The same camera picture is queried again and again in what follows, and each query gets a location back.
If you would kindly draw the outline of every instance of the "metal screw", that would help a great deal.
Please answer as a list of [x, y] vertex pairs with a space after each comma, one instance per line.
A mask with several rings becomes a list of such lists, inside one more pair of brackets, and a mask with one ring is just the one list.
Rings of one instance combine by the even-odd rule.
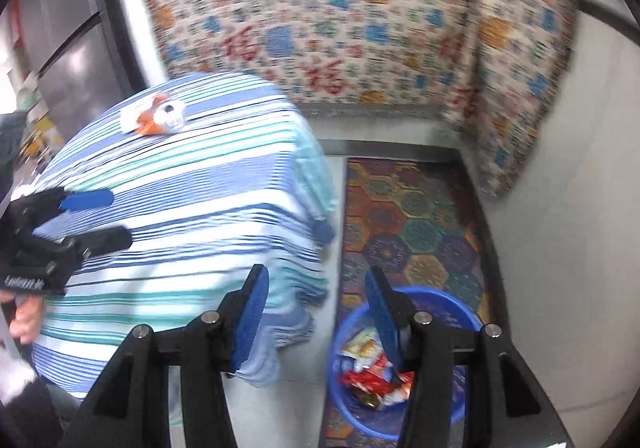
[[502, 334], [502, 329], [500, 329], [500, 326], [495, 323], [489, 323], [489, 325], [484, 327], [484, 334], [490, 338], [497, 338]]
[[148, 335], [148, 333], [149, 333], [149, 327], [148, 325], [145, 325], [145, 324], [136, 325], [135, 327], [133, 327], [133, 330], [131, 331], [131, 334], [133, 334], [133, 337], [139, 340], [141, 340], [146, 335]]
[[414, 320], [420, 325], [429, 325], [429, 323], [433, 322], [433, 316], [427, 311], [418, 311], [414, 314]]
[[205, 311], [200, 315], [200, 319], [205, 323], [215, 323], [220, 320], [220, 314], [217, 311]]

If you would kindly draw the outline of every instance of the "red chinese character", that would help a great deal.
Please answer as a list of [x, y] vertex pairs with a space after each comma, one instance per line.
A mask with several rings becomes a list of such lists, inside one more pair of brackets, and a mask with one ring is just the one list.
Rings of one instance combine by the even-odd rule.
[[320, 90], [320, 67], [319, 66], [310, 66], [305, 69], [306, 79], [308, 80], [309, 88], [313, 90]]
[[439, 54], [453, 63], [458, 63], [460, 60], [460, 52], [462, 51], [463, 38], [462, 33], [445, 36], [440, 43]]
[[337, 66], [342, 63], [342, 60], [334, 60], [330, 62], [324, 71], [324, 89], [332, 95], [338, 95], [344, 87], [344, 80], [340, 77], [340, 70], [337, 70]]
[[242, 58], [245, 62], [251, 62], [258, 53], [258, 46], [252, 43], [251, 26], [247, 26], [236, 34], [228, 36], [223, 41], [225, 56], [232, 60]]
[[470, 88], [464, 88], [459, 86], [456, 88], [456, 97], [453, 100], [453, 106], [459, 106], [461, 104], [465, 104], [469, 98], [469, 93], [471, 92]]

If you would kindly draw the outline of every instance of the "white tile floor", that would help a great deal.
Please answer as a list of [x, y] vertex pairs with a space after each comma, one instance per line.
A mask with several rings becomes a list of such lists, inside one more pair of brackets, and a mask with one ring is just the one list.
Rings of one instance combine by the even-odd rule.
[[[309, 306], [316, 332], [308, 342], [279, 350], [280, 380], [256, 388], [238, 379], [224, 380], [226, 402], [239, 448], [316, 448], [326, 397], [326, 359], [334, 332], [337, 308], [346, 158], [327, 157], [339, 196], [334, 212], [336, 237], [326, 252], [329, 295], [321, 306]], [[172, 435], [172, 447], [184, 446], [184, 437]]]

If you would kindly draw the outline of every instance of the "red snack wrapper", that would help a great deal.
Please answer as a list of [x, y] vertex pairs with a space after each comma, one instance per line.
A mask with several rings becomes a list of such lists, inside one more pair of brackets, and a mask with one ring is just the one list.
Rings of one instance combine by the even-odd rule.
[[394, 390], [394, 386], [391, 383], [369, 372], [369, 370], [363, 370], [362, 372], [349, 370], [348, 372], [343, 372], [340, 379], [342, 384], [355, 386], [379, 396], [384, 396]]

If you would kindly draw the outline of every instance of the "blue gripper pad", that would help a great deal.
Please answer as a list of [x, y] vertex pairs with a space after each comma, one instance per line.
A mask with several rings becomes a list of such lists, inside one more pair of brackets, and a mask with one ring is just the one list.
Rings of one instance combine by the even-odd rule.
[[71, 193], [60, 203], [60, 209], [81, 211], [82, 209], [104, 208], [113, 204], [110, 190]]
[[386, 281], [386, 277], [382, 269], [377, 266], [370, 268], [364, 278], [364, 289], [369, 301], [369, 312], [373, 316], [373, 322], [378, 330], [382, 348], [385, 351], [386, 358], [395, 366], [402, 366], [402, 354], [400, 352], [400, 333], [398, 325], [393, 318], [385, 294], [387, 289], [393, 293], [393, 290]]
[[[230, 356], [230, 364], [233, 371], [238, 370], [240, 365], [249, 357], [251, 347], [254, 344], [255, 333], [258, 330], [260, 318], [262, 318], [264, 305], [269, 295], [269, 271], [265, 266], [260, 266], [260, 268], [251, 293], [244, 304], [244, 310], [236, 325], [234, 348]], [[252, 283], [252, 274], [254, 274], [253, 270], [244, 283], [245, 286]]]

